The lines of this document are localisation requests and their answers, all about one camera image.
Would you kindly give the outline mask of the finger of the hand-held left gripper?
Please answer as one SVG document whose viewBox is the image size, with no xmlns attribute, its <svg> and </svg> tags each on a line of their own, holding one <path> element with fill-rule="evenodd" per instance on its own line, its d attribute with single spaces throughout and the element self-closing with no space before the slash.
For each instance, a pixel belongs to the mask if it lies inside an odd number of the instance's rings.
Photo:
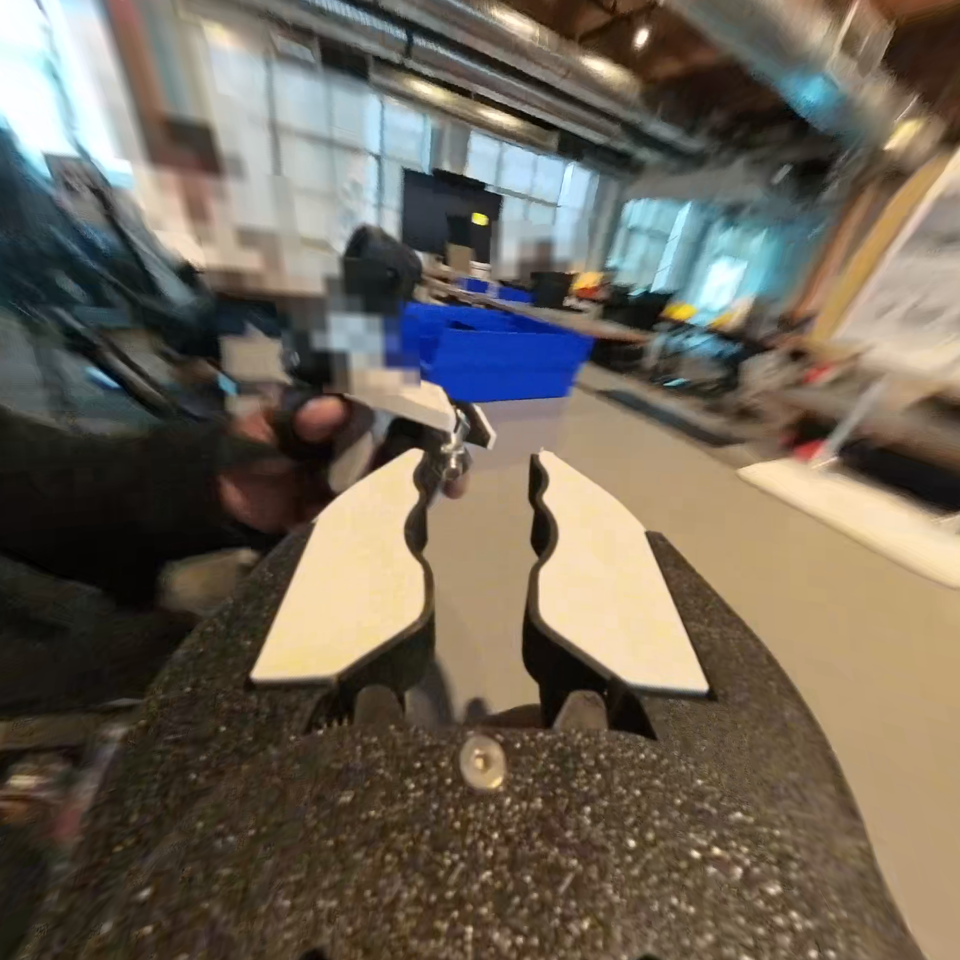
<svg viewBox="0 0 960 960">
<path fill-rule="evenodd" d="M 338 450 L 491 450 L 497 431 L 472 402 L 451 399 L 436 383 L 410 375 L 359 375 L 343 398 L 354 406 Z"/>
</svg>

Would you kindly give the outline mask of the black computer monitor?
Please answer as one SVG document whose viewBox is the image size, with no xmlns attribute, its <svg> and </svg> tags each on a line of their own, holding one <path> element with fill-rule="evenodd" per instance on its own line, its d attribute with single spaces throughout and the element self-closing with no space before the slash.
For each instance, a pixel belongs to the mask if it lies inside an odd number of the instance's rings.
<svg viewBox="0 0 960 960">
<path fill-rule="evenodd" d="M 450 245 L 472 251 L 490 264 L 503 196 L 482 181 L 443 170 L 404 169 L 401 181 L 400 242 L 411 250 L 444 257 Z"/>
</svg>

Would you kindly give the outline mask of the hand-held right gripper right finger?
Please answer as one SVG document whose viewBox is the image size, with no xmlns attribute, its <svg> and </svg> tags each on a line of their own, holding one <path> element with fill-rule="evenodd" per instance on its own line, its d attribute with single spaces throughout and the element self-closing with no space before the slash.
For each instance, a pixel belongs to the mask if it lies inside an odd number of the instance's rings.
<svg viewBox="0 0 960 960">
<path fill-rule="evenodd" d="M 629 690 L 708 697 L 707 675 L 642 522 L 546 450 L 531 457 L 529 497 L 530 640 Z"/>
</svg>

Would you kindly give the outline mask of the blue plastic bin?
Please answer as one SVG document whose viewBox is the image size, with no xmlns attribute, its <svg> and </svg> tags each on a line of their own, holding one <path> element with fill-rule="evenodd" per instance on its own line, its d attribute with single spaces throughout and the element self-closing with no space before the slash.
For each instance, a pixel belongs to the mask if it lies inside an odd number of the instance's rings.
<svg viewBox="0 0 960 960">
<path fill-rule="evenodd" d="M 566 397 L 594 339 L 555 323 L 478 306 L 409 302 L 400 343 L 420 377 L 456 402 Z"/>
</svg>

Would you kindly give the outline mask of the person's left forearm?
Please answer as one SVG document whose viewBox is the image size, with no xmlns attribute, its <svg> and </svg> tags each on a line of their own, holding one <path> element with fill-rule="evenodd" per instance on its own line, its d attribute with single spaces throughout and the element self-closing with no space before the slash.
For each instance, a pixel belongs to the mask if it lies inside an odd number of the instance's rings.
<svg viewBox="0 0 960 960">
<path fill-rule="evenodd" d="M 168 564 L 247 545 L 253 528 L 229 512 L 220 480 L 281 464 L 214 423 L 81 434 L 2 407 L 2 561 L 153 606 Z"/>
</svg>

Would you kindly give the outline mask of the person's left hand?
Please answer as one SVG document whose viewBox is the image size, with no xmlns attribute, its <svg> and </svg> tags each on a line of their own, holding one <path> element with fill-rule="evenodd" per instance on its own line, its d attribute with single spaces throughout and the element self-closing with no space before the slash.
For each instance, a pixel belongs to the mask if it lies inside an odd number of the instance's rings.
<svg viewBox="0 0 960 960">
<path fill-rule="evenodd" d="M 356 400 L 303 390 L 234 415 L 217 472 L 222 509 L 265 535 L 312 521 L 338 495 L 334 474 L 373 425 L 373 411 Z"/>
</svg>

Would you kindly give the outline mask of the steel bolt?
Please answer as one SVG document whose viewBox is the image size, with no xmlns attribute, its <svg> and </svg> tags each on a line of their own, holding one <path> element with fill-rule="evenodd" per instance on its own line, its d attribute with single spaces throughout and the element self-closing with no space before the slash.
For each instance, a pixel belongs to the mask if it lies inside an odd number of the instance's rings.
<svg viewBox="0 0 960 960">
<path fill-rule="evenodd" d="M 458 500 L 470 484 L 473 459 L 466 440 L 470 422 L 460 418 L 454 430 L 441 435 L 427 455 L 425 485 L 430 497 Z"/>
</svg>

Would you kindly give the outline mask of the white instruction poster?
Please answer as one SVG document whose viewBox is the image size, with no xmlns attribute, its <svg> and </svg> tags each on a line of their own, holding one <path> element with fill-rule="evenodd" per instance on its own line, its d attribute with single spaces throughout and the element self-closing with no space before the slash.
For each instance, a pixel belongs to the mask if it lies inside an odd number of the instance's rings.
<svg viewBox="0 0 960 960">
<path fill-rule="evenodd" d="M 958 394 L 959 159 L 911 206 L 832 341 L 873 370 Z"/>
</svg>

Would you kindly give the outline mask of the metal ventilation duct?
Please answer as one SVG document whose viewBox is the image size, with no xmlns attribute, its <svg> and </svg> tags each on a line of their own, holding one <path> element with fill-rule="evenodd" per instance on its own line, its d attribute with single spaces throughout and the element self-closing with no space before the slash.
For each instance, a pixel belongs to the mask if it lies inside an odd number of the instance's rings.
<svg viewBox="0 0 960 960">
<path fill-rule="evenodd" d="M 914 170 L 947 124 L 884 60 L 895 23 L 876 2 L 666 1 L 819 133 Z"/>
</svg>

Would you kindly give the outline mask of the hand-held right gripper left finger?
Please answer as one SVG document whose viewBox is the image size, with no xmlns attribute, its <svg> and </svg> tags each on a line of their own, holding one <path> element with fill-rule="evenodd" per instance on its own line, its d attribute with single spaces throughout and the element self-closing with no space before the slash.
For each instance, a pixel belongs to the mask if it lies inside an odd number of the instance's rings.
<svg viewBox="0 0 960 960">
<path fill-rule="evenodd" d="M 258 688 L 413 688 L 433 660 L 426 452 L 410 449 L 314 522 L 250 671 Z"/>
</svg>

